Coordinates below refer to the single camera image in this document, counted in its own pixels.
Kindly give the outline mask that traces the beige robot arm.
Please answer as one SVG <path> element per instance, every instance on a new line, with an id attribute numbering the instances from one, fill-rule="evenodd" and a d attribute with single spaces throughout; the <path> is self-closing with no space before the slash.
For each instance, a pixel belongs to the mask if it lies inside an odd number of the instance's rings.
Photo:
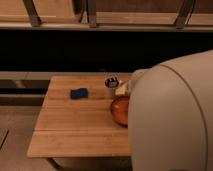
<path id="1" fill-rule="evenodd" d="M 133 171 L 213 171 L 213 50 L 148 69 L 128 117 Z"/>

